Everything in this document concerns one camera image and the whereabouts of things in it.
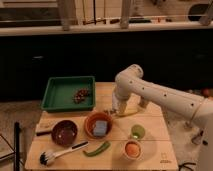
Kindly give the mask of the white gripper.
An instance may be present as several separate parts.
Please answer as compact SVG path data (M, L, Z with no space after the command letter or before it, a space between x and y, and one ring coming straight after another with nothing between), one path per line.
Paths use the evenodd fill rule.
M120 101L116 97L116 93L112 93L112 110L116 113L117 116L123 116L126 110L127 102Z

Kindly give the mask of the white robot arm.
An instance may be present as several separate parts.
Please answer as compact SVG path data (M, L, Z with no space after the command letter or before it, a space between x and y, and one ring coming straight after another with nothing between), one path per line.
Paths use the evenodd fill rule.
M203 130L195 171L213 171L213 100L144 81L143 70L133 64L115 77L112 107L122 116L132 93L180 114Z

